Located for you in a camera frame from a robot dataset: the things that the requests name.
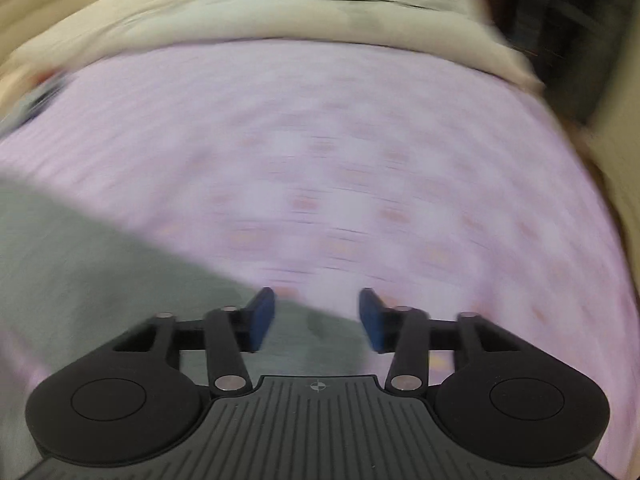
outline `pink patterned fabric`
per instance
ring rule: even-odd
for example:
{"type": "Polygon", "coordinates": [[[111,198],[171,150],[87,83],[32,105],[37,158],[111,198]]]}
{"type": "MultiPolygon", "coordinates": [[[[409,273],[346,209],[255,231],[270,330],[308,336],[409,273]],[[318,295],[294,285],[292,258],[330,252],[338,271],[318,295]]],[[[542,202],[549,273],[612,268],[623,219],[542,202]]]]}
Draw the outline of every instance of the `pink patterned fabric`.
{"type": "Polygon", "coordinates": [[[543,107],[492,76],[301,41],[120,56],[0,143],[0,164],[340,316],[363,286],[436,318],[481,312],[604,389],[597,459],[626,469],[640,333],[616,234],[543,107]]]}

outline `beige blanket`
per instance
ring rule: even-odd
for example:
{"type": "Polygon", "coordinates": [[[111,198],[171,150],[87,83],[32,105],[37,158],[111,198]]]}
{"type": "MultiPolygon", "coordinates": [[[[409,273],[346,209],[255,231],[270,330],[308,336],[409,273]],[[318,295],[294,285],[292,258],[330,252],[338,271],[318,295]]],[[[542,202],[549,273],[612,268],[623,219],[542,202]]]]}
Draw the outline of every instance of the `beige blanket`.
{"type": "MultiPolygon", "coordinates": [[[[607,178],[625,230],[631,272],[640,286],[640,0],[607,94],[590,124],[591,154],[607,178]]],[[[626,480],[640,475],[640,443],[626,480]]]]}
{"type": "Polygon", "coordinates": [[[491,24],[484,0],[99,0],[9,56],[0,68],[0,110],[51,70],[181,41],[241,38],[392,46],[540,88],[526,59],[491,24]]]}

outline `gray cloth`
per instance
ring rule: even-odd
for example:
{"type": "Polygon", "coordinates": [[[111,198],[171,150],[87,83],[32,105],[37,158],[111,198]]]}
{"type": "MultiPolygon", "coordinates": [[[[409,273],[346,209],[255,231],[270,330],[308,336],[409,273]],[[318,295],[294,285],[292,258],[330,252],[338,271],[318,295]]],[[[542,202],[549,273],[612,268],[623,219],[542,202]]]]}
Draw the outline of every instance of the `gray cloth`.
{"type": "MultiPolygon", "coordinates": [[[[10,180],[0,180],[0,290],[0,326],[24,338],[51,370],[154,313],[196,319],[254,294],[10,180]]],[[[246,355],[246,362],[254,379],[356,374],[365,350],[356,322],[283,301],[263,350],[246,355]]],[[[203,384],[202,352],[184,357],[183,370],[203,384]]],[[[1,405],[3,480],[37,460],[21,397],[1,405]]]]}

